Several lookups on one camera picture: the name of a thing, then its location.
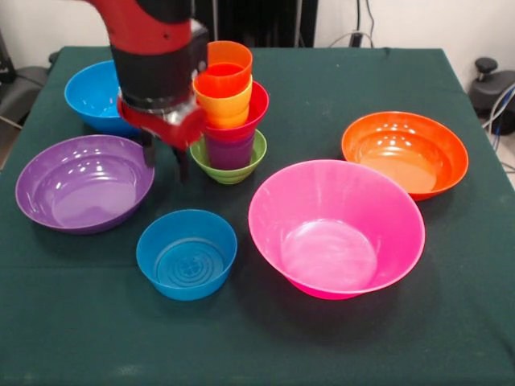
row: floor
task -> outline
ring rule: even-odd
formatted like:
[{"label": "floor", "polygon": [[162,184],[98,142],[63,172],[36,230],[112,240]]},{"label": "floor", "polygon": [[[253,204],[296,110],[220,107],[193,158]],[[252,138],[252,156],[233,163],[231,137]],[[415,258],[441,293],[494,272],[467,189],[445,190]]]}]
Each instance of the floor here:
[{"label": "floor", "polygon": [[[515,133],[501,137],[499,148],[497,149],[497,157],[499,161],[507,163],[515,169]],[[513,189],[515,189],[515,173],[508,173],[507,175],[512,183]]]},{"label": "floor", "polygon": [[19,131],[1,122],[0,125],[0,172],[6,164],[7,157],[18,138]]}]

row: stacked cups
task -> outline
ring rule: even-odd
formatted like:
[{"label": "stacked cups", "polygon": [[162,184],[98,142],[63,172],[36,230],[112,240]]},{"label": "stacked cups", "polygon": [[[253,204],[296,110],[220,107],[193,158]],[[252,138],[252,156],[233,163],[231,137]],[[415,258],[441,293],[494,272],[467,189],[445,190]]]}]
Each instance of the stacked cups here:
[{"label": "stacked cups", "polygon": [[[204,142],[210,167],[249,166],[256,127],[269,104],[266,90],[253,81],[250,50],[235,42],[209,43],[208,68],[195,78],[193,88],[207,114]],[[261,160],[263,154],[256,155]]]}]

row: plastic bowl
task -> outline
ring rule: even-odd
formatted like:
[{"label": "plastic bowl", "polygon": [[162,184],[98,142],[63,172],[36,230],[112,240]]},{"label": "plastic bowl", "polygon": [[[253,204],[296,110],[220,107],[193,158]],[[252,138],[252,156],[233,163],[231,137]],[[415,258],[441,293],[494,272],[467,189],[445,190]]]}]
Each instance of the plastic bowl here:
[{"label": "plastic bowl", "polygon": [[338,300],[401,280],[422,254],[415,202],[394,181],[338,160],[301,162],[269,177],[249,208],[264,258],[311,296]]},{"label": "plastic bowl", "polygon": [[36,155],[16,183],[31,220],[57,231],[102,232],[129,217],[154,181],[142,147],[111,135],[87,135]]},{"label": "plastic bowl", "polygon": [[231,225],[209,211],[174,211],[154,221],[136,247],[138,266],[152,285],[175,300],[196,300],[218,290],[237,251]]},{"label": "plastic bowl", "polygon": [[412,113],[362,117],[345,130],[341,148],[347,161],[388,175],[415,200],[451,189],[468,169],[460,139],[437,121]]},{"label": "plastic bowl", "polygon": [[249,116],[247,117],[247,121],[243,125],[231,129],[218,129],[208,123],[205,126],[204,133],[220,141],[237,141],[247,138],[255,131],[259,123],[265,117],[269,103],[270,98],[265,88],[254,81],[250,95]]},{"label": "plastic bowl", "polygon": [[100,133],[122,137],[139,135],[140,130],[118,114],[119,87],[114,62],[108,60],[75,74],[66,84],[64,98],[85,123]]},{"label": "plastic bowl", "polygon": [[224,185],[233,185],[249,177],[261,163],[266,154],[266,139],[259,130],[256,130],[250,165],[236,170],[218,170],[210,167],[208,152],[203,138],[190,146],[190,153],[195,162],[209,177]]}]

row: small blue bowl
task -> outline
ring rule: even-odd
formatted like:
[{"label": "small blue bowl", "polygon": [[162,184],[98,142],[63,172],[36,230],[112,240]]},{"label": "small blue bowl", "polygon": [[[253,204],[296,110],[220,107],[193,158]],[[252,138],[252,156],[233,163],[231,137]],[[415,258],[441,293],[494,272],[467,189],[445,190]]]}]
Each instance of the small blue bowl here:
[{"label": "small blue bowl", "polygon": [[114,62],[108,60],[80,70],[64,89],[64,98],[82,120],[105,134],[133,137],[139,129],[118,114],[116,99],[120,85]]},{"label": "small blue bowl", "polygon": [[161,294],[196,300],[224,284],[236,251],[236,233],[227,221],[187,209],[154,221],[139,238],[136,260]]}]

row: table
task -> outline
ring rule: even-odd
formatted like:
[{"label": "table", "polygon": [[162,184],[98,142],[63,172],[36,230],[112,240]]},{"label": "table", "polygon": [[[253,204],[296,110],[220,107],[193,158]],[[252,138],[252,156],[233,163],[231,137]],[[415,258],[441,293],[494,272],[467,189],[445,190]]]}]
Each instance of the table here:
[{"label": "table", "polygon": [[[193,162],[181,185],[158,148],[154,187],[121,226],[93,236],[50,231],[16,207],[27,162],[92,133],[63,90],[107,48],[67,47],[0,176],[0,384],[515,383],[515,194],[440,50],[256,49],[270,92],[256,172],[221,186]],[[253,245],[247,207],[270,174],[341,158],[340,137],[378,110],[421,113],[452,128],[470,155],[455,189],[419,203],[427,241],[418,265],[387,289],[342,302],[299,292]],[[154,219],[196,207],[234,226],[239,249],[220,291],[197,302],[160,295],[135,247]]]}]

